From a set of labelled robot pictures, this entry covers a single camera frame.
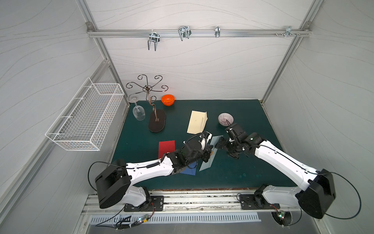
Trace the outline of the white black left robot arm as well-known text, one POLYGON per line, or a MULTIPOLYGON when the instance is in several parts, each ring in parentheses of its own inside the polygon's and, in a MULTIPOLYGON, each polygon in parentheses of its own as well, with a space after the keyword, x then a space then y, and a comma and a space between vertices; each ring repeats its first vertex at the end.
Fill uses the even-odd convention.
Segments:
POLYGON ((206 142, 206 140, 191 140, 181 149, 164 154, 158 160, 143 163, 126 163, 124 160, 117 160, 94 179, 99 207, 106 209, 120 201, 134 207, 142 207, 150 203, 148 189, 136 187, 135 184, 154 177, 178 174, 199 160, 207 162, 213 146, 206 142))

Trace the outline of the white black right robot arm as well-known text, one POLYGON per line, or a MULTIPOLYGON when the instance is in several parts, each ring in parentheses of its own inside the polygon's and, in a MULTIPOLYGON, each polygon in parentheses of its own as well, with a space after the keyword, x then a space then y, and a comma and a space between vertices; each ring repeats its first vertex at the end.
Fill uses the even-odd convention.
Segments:
POLYGON ((219 138, 216 148, 237 159, 241 154, 254 155, 286 175, 294 187, 263 184, 254 193, 254 204, 259 209, 279 204, 299 207, 313 218, 321 219, 336 198, 333 175, 323 169, 317 171, 292 158, 257 133, 247 134, 234 123, 226 128, 229 139, 219 138))

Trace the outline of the blue envelope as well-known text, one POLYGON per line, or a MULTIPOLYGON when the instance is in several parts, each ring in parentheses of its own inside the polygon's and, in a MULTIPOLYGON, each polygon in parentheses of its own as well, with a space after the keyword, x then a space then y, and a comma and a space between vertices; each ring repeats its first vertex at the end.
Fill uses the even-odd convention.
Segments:
POLYGON ((187 166, 187 168, 183 170, 181 174, 194 176, 196 175, 196 167, 197 167, 197 162, 187 166))

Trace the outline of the light teal envelope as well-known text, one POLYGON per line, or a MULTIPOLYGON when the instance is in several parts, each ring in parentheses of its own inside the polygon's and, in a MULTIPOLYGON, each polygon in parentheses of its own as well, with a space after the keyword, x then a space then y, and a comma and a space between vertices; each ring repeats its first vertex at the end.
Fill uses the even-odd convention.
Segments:
POLYGON ((213 149, 212 149, 212 153, 210 155, 210 158, 207 162, 203 162, 201 167, 200 167, 200 170, 199 171, 202 171, 202 170, 205 170, 205 169, 208 169, 212 166, 213 164, 213 161, 214 161, 214 158, 215 158, 215 155, 218 151, 218 149, 216 148, 216 145, 219 141, 219 139, 222 137, 223 135, 220 135, 220 136, 213 136, 212 137, 212 140, 211 140, 211 145, 213 146, 213 149))

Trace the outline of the cream yellow envelope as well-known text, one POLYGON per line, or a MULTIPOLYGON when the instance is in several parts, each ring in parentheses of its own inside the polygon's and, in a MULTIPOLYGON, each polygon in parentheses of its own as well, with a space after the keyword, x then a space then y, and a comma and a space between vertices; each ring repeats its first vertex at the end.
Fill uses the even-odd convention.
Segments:
POLYGON ((187 133, 198 134, 203 132, 207 119, 207 112, 192 111, 187 133))

